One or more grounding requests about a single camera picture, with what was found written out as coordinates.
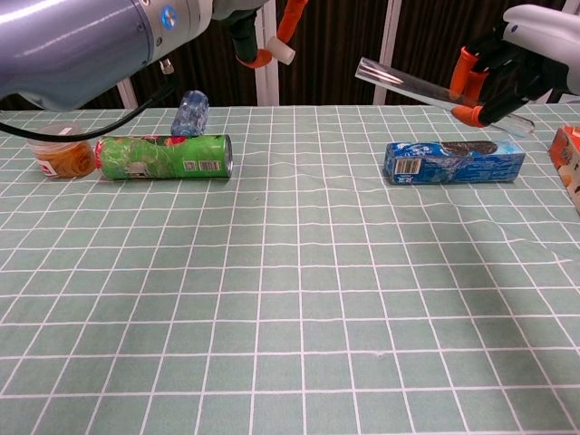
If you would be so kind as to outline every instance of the pringles can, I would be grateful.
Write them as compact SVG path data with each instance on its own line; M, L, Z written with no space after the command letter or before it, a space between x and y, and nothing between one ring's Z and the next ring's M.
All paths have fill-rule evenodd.
M105 136L95 158L108 179L230 178L234 166L228 135Z

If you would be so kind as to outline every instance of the glass tube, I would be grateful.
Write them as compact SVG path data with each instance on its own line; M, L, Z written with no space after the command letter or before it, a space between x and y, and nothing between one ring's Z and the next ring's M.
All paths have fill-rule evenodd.
M458 105L468 107L478 105L477 101L473 101L465 95L459 95L457 99L453 100L450 98L450 90L447 88L426 82L364 57L359 62L355 76L413 100L440 107L448 112L451 112ZM510 113L490 126L520 138L532 134L535 127L534 122L514 113Z

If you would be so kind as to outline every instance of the plastic water bottle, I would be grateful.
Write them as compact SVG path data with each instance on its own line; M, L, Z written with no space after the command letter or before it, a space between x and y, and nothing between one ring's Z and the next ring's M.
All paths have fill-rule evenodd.
M209 100L205 93L187 91L181 99L178 114L171 125L171 136L203 135L208 122Z

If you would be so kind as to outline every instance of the table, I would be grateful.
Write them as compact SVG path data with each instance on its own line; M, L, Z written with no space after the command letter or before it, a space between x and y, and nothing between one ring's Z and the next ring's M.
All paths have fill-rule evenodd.
M501 185L385 182L391 140L506 137L421 106L213 108L230 180L51 180L0 136L0 432L577 433L580 218L546 148L580 106L520 112Z

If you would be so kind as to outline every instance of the cup of snacks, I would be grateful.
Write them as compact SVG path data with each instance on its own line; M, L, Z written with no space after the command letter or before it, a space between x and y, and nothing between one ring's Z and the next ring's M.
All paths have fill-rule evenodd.
M82 128L78 122L55 122L42 128L40 132L70 136L82 134ZM29 140L27 143L47 177L61 179L85 177L96 169L94 151L87 140L65 143Z

